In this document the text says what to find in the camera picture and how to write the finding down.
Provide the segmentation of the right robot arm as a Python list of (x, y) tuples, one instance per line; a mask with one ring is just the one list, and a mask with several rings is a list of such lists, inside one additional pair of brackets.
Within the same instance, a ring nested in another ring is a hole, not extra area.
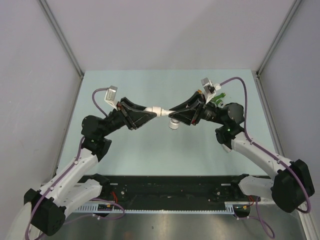
[(169, 117), (188, 126), (201, 120), (220, 124), (215, 130), (217, 141), (227, 150), (235, 151), (262, 169), (268, 178), (242, 174), (230, 188), (231, 196), (242, 201), (252, 195), (272, 200), (281, 210), (291, 213), (307, 204), (304, 213), (311, 211), (310, 197), (315, 188), (308, 165), (298, 159), (290, 160), (272, 153), (249, 137), (244, 127), (245, 108), (235, 102), (217, 107), (206, 102), (204, 94), (195, 92), (187, 101), (170, 109)]

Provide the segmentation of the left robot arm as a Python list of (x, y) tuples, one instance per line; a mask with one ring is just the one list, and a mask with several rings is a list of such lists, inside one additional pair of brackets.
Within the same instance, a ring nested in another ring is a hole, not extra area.
[(112, 141), (106, 137), (126, 126), (137, 130), (156, 117), (168, 116), (176, 120), (176, 109), (146, 107), (134, 104), (126, 97), (114, 104), (113, 110), (103, 118), (88, 115), (81, 123), (81, 139), (76, 156), (70, 163), (40, 189), (29, 189), (24, 203), (31, 204), (31, 217), (27, 224), (52, 236), (64, 225), (66, 218), (88, 201), (107, 199), (112, 190), (110, 180), (94, 174), (81, 186), (76, 183), (97, 165), (108, 153)]

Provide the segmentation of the grey white water faucet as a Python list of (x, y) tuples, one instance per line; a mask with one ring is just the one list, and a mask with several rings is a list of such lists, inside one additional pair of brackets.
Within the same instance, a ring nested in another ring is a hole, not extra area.
[[(173, 113), (172, 110), (166, 110), (164, 108), (160, 109), (160, 116), (161, 117), (165, 117), (165, 116), (168, 117), (171, 113)], [(180, 126), (180, 122), (178, 120), (169, 117), (168, 127), (171, 130), (177, 130), (179, 128), (179, 126)]]

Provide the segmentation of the white elbow pipe fitting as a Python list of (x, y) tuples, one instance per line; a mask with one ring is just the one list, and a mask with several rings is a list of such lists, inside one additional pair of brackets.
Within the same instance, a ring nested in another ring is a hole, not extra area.
[(159, 106), (146, 107), (144, 111), (155, 113), (157, 117), (161, 117), (163, 115), (163, 109)]
[(229, 147), (227, 147), (226, 145), (222, 144), (221, 147), (223, 148), (223, 150), (227, 153), (230, 153), (232, 151), (232, 149), (230, 149)]

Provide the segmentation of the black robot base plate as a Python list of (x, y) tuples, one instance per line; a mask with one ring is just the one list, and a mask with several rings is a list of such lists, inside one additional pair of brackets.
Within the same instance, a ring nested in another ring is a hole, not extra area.
[(237, 176), (104, 175), (99, 198), (124, 209), (217, 210), (226, 202), (250, 204), (235, 186)]

